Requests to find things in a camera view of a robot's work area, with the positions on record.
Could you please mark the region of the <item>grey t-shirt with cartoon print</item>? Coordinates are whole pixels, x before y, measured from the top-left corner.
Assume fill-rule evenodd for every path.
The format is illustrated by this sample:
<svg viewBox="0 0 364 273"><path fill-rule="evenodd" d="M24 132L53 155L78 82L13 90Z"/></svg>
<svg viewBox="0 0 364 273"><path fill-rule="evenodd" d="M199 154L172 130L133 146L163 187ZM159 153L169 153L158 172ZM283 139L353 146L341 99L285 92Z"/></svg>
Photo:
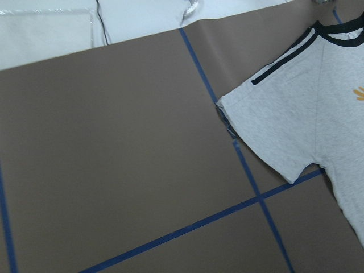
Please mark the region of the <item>grey t-shirt with cartoon print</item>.
<svg viewBox="0 0 364 273"><path fill-rule="evenodd" d="M217 101L233 131L293 184L310 164L328 175L363 240L363 18L316 22Z"/></svg>

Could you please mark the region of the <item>clear plastic sheet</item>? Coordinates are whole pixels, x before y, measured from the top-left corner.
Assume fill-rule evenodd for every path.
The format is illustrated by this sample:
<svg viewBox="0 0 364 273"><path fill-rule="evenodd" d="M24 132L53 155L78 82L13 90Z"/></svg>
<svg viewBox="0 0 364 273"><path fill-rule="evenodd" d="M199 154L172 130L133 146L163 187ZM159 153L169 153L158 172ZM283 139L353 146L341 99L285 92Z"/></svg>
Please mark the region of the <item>clear plastic sheet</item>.
<svg viewBox="0 0 364 273"><path fill-rule="evenodd" d="M1 70L93 47L93 10L1 10Z"/></svg>

